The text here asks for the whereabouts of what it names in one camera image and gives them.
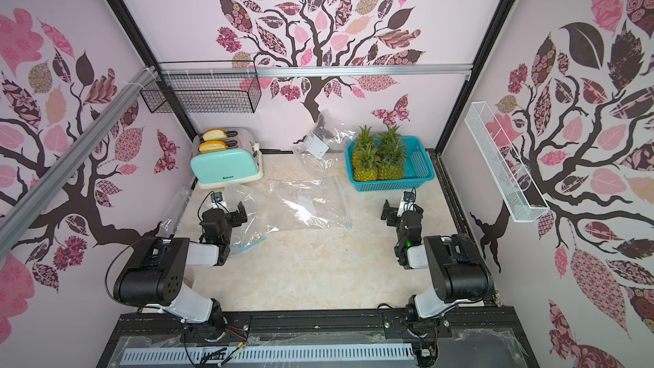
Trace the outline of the clear zip bag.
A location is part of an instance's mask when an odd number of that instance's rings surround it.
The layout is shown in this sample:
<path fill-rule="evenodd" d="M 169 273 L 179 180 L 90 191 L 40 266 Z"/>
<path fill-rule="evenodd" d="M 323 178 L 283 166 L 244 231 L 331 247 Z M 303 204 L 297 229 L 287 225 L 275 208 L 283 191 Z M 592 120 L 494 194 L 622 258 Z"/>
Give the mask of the clear zip bag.
<path fill-rule="evenodd" d="M 190 187 L 182 187 L 173 196 L 163 219 L 158 224 L 157 237 L 172 238 L 180 228 L 183 214 L 192 197 L 193 190 Z"/>

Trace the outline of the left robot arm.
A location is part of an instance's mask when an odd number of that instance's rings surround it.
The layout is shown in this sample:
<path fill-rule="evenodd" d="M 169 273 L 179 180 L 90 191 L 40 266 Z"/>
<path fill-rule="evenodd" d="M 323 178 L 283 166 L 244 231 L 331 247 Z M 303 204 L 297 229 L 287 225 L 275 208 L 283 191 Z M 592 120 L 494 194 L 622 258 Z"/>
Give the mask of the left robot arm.
<path fill-rule="evenodd" d="M 183 278 L 187 267 L 224 265 L 231 253 L 233 229 L 247 221 L 243 203 L 238 203 L 235 211 L 218 206 L 200 217 L 200 242 L 162 237 L 137 240 L 113 286 L 106 287 L 108 296 L 122 305 L 153 308 L 174 315 L 183 323 L 224 332 L 227 320 L 221 304 L 194 291 Z"/>

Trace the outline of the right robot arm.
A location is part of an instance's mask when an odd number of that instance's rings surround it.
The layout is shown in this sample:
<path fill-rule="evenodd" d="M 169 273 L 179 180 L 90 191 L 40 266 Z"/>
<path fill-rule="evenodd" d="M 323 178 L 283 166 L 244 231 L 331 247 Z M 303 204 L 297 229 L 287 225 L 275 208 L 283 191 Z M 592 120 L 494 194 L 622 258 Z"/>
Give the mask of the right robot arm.
<path fill-rule="evenodd" d="M 398 238 L 393 247 L 398 264 L 429 271 L 430 286 L 405 306 L 408 320 L 441 318 L 462 304 L 492 299 L 491 273 L 468 235 L 422 236 L 423 209 L 406 200 L 398 207 L 386 201 L 381 212 L 381 220 L 395 229 Z"/>

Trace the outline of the pineapple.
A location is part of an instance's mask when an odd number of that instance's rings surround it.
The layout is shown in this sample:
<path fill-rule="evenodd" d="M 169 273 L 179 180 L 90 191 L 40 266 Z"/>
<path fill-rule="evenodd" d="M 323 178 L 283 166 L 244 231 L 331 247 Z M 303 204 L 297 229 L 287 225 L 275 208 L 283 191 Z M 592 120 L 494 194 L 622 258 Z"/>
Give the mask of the pineapple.
<path fill-rule="evenodd" d="M 354 168 L 359 167 L 361 157 L 363 156 L 364 150 L 368 146 L 375 146 L 375 138 L 373 134 L 371 134 L 371 127 L 364 125 L 360 128 L 360 134 L 354 143 L 354 149 L 351 158 Z"/>
<path fill-rule="evenodd" d="M 378 177 L 378 166 L 380 157 L 377 155 L 377 147 L 367 145 L 354 149 L 353 178 L 356 182 L 374 182 Z"/>
<path fill-rule="evenodd" d="M 379 181 L 394 181 L 404 178 L 406 146 L 401 139 L 383 142 L 378 149 L 380 163 L 377 167 Z"/>
<path fill-rule="evenodd" d="M 376 136 L 379 141 L 377 154 L 380 157 L 383 157 L 388 149 L 392 149 L 395 143 L 401 141 L 401 134 L 398 133 L 399 129 L 400 126 L 398 125 L 388 126 L 385 132 Z"/>

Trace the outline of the zip bag with blue seal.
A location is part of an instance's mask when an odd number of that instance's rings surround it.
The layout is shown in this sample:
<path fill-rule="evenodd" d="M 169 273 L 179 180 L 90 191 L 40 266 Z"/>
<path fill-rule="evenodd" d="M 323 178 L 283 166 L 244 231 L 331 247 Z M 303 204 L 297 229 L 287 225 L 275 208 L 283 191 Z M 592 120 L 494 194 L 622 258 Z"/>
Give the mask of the zip bag with blue seal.
<path fill-rule="evenodd" d="M 230 185 L 224 189 L 223 198 L 233 218 L 238 218 L 238 221 L 233 221 L 231 255 L 243 253 L 262 243 L 267 233 L 263 220 L 267 196 L 245 185 Z"/>

